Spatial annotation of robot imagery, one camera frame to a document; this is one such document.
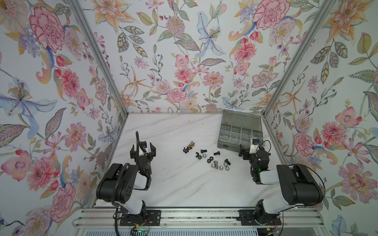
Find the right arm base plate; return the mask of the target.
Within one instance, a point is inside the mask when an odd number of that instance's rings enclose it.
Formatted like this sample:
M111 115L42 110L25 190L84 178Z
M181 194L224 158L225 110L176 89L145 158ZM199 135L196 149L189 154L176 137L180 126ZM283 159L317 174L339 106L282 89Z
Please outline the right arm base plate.
M278 214L256 213L254 209L241 209L236 217L242 226L281 226L282 222Z

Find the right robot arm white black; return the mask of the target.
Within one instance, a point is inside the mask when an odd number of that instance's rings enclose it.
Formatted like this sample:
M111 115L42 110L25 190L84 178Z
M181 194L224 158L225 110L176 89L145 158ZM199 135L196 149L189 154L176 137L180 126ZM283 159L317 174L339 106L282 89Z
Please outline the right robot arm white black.
M277 165L268 169L270 153L262 147L252 152L240 147L239 156L251 165L251 176L255 184L277 185L280 192L269 199L261 199L255 206L256 218L277 216L295 206L314 206L321 203L324 193L305 165Z

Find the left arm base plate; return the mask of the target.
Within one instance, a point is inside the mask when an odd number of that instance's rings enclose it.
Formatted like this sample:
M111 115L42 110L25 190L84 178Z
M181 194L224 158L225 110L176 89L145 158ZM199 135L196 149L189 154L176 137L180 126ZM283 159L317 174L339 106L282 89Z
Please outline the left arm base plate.
M161 210L143 210L140 214L122 214L120 226L159 226L161 220Z

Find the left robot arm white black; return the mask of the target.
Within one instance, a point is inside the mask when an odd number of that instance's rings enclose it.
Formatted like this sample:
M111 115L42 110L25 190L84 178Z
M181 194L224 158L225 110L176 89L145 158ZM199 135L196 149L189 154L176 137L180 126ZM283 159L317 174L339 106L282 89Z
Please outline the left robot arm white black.
M156 156L156 148L153 144L147 147L146 142L141 142L136 150L131 150L130 155L135 164L113 163L97 186L96 198L111 203L123 214L145 218L146 204L134 197L132 192L149 189L152 181L151 161Z

